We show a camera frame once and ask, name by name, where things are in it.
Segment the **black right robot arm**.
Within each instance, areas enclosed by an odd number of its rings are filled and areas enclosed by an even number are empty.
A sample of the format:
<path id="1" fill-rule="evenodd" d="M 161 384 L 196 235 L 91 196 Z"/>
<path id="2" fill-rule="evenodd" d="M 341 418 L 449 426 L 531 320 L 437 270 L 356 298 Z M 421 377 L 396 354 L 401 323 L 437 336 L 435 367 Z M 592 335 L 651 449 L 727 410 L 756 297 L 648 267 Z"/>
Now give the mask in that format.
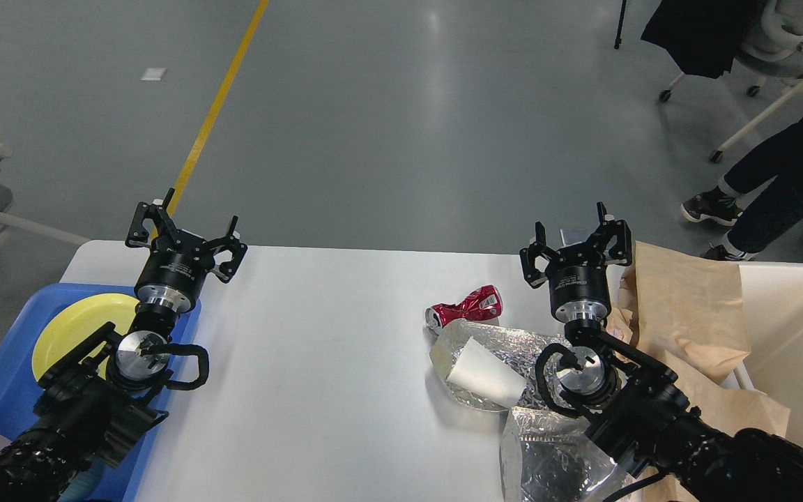
<path id="1" fill-rule="evenodd" d="M 628 224 L 597 204 L 599 224 L 584 241 L 554 249 L 545 226 L 519 252 L 523 279 L 546 284 L 566 345 L 545 346 L 533 366 L 545 406 L 585 418 L 584 436 L 628 474 L 656 474 L 609 496 L 615 501 L 667 476 L 700 501 L 803 501 L 803 448 L 756 428 L 727 435 L 704 423 L 656 358 L 606 333 L 606 267 L 633 263 Z"/>

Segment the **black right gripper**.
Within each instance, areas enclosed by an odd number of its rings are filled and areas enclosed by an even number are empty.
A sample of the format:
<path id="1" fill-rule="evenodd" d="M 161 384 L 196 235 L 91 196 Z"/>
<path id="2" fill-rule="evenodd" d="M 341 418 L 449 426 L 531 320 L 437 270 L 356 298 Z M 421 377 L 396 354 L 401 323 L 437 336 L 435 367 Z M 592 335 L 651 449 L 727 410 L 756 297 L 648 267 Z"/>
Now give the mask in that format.
<path id="1" fill-rule="evenodd" d="M 532 289 L 549 283 L 551 313 L 560 322 L 603 321 L 611 312 L 606 266 L 633 264 L 633 235 L 625 220 L 616 219 L 605 204 L 596 204 L 598 226 L 582 245 L 548 246 L 547 232 L 535 223 L 535 237 L 519 251 L 523 279 Z M 537 266 L 539 258 L 547 266 Z"/>

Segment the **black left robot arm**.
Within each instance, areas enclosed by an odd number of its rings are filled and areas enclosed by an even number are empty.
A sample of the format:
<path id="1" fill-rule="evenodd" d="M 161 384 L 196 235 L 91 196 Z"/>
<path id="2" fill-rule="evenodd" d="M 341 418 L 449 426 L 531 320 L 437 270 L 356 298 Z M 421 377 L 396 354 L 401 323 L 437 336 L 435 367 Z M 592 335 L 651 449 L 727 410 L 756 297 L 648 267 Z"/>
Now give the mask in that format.
<path id="1" fill-rule="evenodd" d="M 125 235 L 148 257 L 134 286 L 127 333 L 106 321 L 38 380 L 34 425 L 0 449 L 0 501 L 55 501 L 98 459 L 116 468 L 143 435 L 168 417 L 151 406 L 164 390 L 197 390 L 210 376 L 208 351 L 176 343 L 178 319 L 197 307 L 208 274 L 228 283 L 247 245 L 233 216 L 213 239 L 179 229 L 160 201 L 140 202 Z"/>

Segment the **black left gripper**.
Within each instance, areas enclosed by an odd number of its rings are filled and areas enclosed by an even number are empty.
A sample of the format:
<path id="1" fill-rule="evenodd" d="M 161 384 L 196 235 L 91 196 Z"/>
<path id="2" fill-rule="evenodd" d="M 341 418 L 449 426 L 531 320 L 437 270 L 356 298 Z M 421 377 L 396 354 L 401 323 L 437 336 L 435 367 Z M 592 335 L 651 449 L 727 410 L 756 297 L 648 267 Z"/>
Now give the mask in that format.
<path id="1" fill-rule="evenodd" d="M 168 214 L 174 194 L 175 188 L 169 188 L 162 200 L 137 205 L 125 246 L 150 249 L 134 288 L 140 304 L 159 305 L 184 314 L 197 307 L 208 273 L 222 283 L 233 279 L 248 245 L 236 232 L 237 215 L 230 220 L 223 237 L 205 241 L 192 234 L 182 239 L 189 245 L 179 244 L 178 228 Z"/>

